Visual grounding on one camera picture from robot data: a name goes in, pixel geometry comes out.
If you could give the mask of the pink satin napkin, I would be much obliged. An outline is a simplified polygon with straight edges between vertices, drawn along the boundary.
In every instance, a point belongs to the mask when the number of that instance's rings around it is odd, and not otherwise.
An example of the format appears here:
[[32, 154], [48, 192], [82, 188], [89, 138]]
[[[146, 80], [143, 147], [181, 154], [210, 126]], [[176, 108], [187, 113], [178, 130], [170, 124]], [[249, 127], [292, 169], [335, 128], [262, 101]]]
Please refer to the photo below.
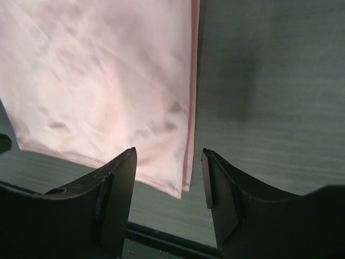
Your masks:
[[24, 151], [191, 184], [199, 1], [1, 1], [1, 102]]

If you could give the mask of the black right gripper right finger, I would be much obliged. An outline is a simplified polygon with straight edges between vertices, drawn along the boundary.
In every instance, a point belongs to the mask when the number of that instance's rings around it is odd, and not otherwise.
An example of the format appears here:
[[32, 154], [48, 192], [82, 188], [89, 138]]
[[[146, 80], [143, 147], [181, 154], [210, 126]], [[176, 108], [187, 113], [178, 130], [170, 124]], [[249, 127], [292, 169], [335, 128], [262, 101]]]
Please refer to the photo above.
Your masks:
[[343, 185], [292, 194], [209, 149], [203, 149], [202, 173], [224, 258], [344, 258]]

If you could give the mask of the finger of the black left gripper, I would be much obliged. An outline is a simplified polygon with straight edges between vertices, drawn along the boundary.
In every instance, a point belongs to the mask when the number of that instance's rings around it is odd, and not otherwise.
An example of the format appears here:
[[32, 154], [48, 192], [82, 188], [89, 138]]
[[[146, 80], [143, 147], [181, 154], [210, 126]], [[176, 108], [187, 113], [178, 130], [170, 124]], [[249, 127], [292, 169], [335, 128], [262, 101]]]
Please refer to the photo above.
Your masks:
[[12, 148], [12, 141], [6, 134], [0, 134], [0, 154], [9, 151]]

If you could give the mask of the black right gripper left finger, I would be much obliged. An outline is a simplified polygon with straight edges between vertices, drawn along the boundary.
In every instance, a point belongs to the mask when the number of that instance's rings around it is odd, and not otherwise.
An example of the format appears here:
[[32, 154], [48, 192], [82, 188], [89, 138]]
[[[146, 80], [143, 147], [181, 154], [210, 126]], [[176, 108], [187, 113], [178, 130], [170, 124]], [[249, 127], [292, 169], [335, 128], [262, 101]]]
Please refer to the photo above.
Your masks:
[[130, 148], [45, 194], [1, 183], [1, 258], [120, 258], [136, 174]]

